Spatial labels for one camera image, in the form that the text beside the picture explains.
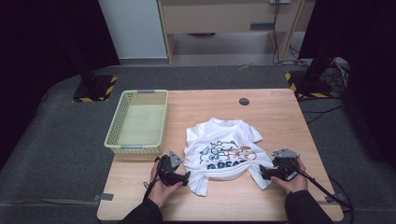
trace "wooden table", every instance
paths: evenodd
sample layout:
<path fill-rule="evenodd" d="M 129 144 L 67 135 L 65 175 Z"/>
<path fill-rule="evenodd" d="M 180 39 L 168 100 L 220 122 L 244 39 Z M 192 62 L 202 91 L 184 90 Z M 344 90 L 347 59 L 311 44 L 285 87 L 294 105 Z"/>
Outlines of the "wooden table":
<path fill-rule="evenodd" d="M 248 98 L 249 105 L 240 105 Z M 211 90 L 169 91 L 164 152 L 173 149 L 184 158 L 186 129 L 217 119 L 242 119 L 263 136 L 258 143 L 268 154 L 288 147 L 301 155 L 306 171 L 330 193 L 327 177 L 315 143 L 291 90 Z M 152 162 L 132 162 L 115 156 L 104 193 L 114 194 L 112 201 L 102 200 L 97 216 L 101 220 L 120 220 L 138 206 L 146 191 Z M 184 174 L 183 165 L 177 173 Z M 326 203 L 324 193 L 312 184 L 309 191 L 334 220 L 343 213 L 338 204 Z M 198 197 L 188 187 L 180 189 L 163 207 L 163 220 L 174 221 L 285 221 L 285 192 L 271 184 L 261 191 L 249 172 L 232 181 L 211 180 L 206 197 Z"/>

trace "wall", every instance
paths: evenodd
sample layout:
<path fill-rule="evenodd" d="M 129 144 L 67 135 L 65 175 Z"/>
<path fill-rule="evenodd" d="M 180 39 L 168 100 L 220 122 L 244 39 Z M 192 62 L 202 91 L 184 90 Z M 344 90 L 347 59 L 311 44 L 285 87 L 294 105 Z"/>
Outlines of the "wall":
<path fill-rule="evenodd" d="M 156 0 L 99 0 L 120 59 L 167 58 Z"/>

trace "gray floor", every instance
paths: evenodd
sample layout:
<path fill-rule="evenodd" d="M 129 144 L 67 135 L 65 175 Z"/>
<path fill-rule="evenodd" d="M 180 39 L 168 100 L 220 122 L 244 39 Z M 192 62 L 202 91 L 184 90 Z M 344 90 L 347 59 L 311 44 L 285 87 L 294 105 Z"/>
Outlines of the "gray floor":
<path fill-rule="evenodd" d="M 301 38 L 292 45 L 298 49 Z M 26 200 L 86 203 L 103 192 L 113 156 L 103 146 L 104 127 L 123 90 L 287 88 L 284 74 L 301 67 L 273 65 L 273 51 L 267 33 L 180 35 L 170 64 L 126 62 L 95 71 L 119 77 L 107 102 L 72 103 L 79 77 L 55 85 L 0 173 L 0 223 L 97 223 L 95 203 L 66 206 Z M 341 104 L 336 99 L 312 100 L 300 102 L 300 107 L 309 122 L 318 116 L 309 112 Z M 396 171 L 368 157 L 346 111 L 326 113 L 308 127 L 326 171 L 355 206 L 355 223 L 396 223 Z M 349 217 L 340 223 L 348 223 Z"/>

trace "controller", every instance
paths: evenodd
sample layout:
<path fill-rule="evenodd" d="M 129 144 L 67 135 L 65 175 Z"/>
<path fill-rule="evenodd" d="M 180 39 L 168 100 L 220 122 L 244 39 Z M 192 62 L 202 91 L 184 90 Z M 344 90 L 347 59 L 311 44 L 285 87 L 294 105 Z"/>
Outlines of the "controller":
<path fill-rule="evenodd" d="M 275 169 L 265 168 L 260 165 L 260 171 L 263 179 L 271 179 L 271 176 L 276 176 L 285 181 L 291 181 L 300 169 L 299 162 L 297 161 L 300 157 L 299 154 L 288 148 L 282 148 L 279 151 L 272 153 L 274 156 L 273 165 Z"/>
<path fill-rule="evenodd" d="M 161 158 L 157 157 L 155 161 L 157 160 L 160 160 L 158 175 L 166 186 L 173 186 L 178 182 L 183 182 L 184 187 L 187 186 L 190 172 L 187 172 L 185 175 L 175 173 L 175 170 L 183 160 L 174 151 L 169 150 L 169 156 L 164 154 Z"/>

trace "black stand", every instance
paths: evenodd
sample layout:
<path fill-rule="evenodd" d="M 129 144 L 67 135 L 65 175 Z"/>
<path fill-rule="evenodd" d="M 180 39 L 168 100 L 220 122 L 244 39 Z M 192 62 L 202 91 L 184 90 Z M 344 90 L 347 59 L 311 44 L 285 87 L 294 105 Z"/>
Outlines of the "black stand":
<path fill-rule="evenodd" d="M 55 1 L 39 0 L 36 2 L 43 15 L 47 17 L 54 35 L 59 39 L 71 63 L 81 75 L 81 83 L 73 96 L 74 101 L 92 102 L 108 99 L 117 78 L 113 76 L 97 77 L 92 72 Z"/>
<path fill-rule="evenodd" d="M 301 97 L 331 97 L 332 88 L 324 79 L 315 83 L 306 81 L 307 73 L 304 70 L 289 71 L 286 80 L 297 98 Z"/>
<path fill-rule="evenodd" d="M 105 101 L 110 97 L 117 78 L 113 76 L 93 76 L 92 83 L 88 85 L 81 81 L 73 95 L 75 102 Z"/>

